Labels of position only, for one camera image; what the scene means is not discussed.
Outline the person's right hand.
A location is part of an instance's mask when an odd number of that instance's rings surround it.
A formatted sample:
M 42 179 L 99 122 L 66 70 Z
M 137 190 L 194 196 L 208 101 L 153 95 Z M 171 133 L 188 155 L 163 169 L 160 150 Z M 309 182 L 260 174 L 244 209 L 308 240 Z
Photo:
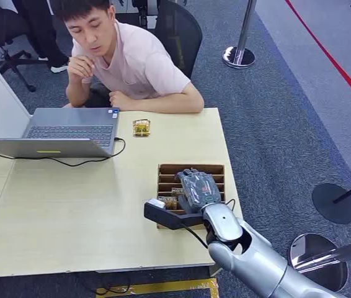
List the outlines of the person's right hand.
M 69 83 L 89 83 L 94 70 L 95 63 L 84 55 L 70 57 L 67 66 Z

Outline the person's left hand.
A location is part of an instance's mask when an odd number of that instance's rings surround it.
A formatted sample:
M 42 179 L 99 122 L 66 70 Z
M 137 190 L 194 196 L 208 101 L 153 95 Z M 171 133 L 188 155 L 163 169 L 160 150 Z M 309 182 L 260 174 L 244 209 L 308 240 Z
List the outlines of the person's left hand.
M 108 94 L 109 102 L 112 107 L 117 107 L 121 111 L 133 111 L 134 100 L 121 91 L 111 91 Z

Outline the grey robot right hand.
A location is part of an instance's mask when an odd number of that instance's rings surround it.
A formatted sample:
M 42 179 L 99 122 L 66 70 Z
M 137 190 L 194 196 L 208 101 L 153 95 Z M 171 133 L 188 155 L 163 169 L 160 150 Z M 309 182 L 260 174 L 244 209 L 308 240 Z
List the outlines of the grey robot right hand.
M 187 214 L 197 214 L 206 205 L 221 202 L 220 191 L 211 174 L 191 168 L 178 172 L 175 178 L 181 182 L 182 193 L 178 199 Z

